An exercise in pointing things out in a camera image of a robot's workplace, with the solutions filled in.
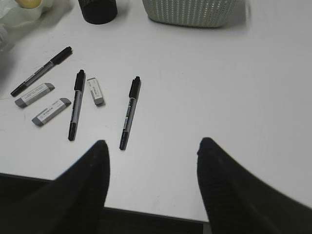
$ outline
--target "yellow object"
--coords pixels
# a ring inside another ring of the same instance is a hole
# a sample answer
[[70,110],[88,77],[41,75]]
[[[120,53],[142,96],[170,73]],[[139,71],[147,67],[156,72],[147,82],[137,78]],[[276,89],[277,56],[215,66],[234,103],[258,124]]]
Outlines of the yellow object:
[[19,5],[27,9],[33,9],[40,5],[41,0],[15,0]]

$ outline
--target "gray basket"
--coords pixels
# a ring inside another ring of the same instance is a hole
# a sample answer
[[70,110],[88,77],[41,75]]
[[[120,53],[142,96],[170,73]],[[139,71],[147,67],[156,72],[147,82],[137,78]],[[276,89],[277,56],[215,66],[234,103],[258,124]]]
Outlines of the gray basket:
[[220,27],[232,13],[237,0],[143,0],[154,21],[191,27]]

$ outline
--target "black marker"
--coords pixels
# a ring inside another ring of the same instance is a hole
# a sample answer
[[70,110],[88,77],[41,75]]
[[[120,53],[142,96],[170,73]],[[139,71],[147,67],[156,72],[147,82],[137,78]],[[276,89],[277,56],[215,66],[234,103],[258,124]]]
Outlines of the black marker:
[[140,77],[136,77],[132,81],[132,85],[131,85],[131,89],[129,93],[130,100],[128,104],[126,120],[125,120],[125,124],[123,125],[120,146],[119,146],[121,150],[125,150],[127,146],[129,133],[130,133],[131,125],[132,125],[132,120],[133,120],[133,116],[135,114],[135,109],[137,105],[137,98],[138,98],[140,86],[141,86]]
[[68,133],[68,139],[70,141],[75,140],[76,137],[85,79],[86,74],[84,73],[83,70],[80,70],[79,73],[77,74],[76,83],[74,87],[75,100],[73,104],[72,119],[70,120]]
[[16,97],[18,94],[23,92],[26,88],[28,88],[28,86],[34,83],[37,79],[39,79],[44,74],[46,74],[52,67],[63,62],[68,56],[72,54],[72,52],[73,50],[70,46],[63,49],[60,53],[58,53],[50,61],[48,61],[43,67],[37,70],[30,78],[25,80],[15,90],[13,90],[13,92],[11,92],[11,95]]

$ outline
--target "black cup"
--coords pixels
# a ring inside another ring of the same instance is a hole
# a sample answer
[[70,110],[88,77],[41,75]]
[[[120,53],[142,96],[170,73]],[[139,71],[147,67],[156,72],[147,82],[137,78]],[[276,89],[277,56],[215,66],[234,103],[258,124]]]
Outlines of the black cup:
[[79,0],[83,18],[92,24],[104,24],[117,15],[116,0]]

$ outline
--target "white table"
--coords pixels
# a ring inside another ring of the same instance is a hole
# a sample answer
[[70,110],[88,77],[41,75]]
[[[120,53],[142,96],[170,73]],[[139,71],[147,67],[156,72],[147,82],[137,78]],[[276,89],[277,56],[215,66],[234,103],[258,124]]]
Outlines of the white table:
[[[41,21],[12,32],[16,45],[0,70],[0,172],[55,179],[104,139],[107,207],[207,221],[196,152],[212,137],[256,176],[311,207],[312,1],[251,0],[247,11],[240,3],[220,29],[155,23],[141,1],[117,2],[117,18],[105,25],[85,22],[77,1],[57,0]],[[32,85],[56,89],[18,108],[10,92],[69,45],[73,54]],[[58,98],[73,101],[80,69],[98,78],[106,106],[96,107],[86,87],[69,142],[72,106],[41,128],[31,119]],[[135,76],[142,87],[122,152]]]

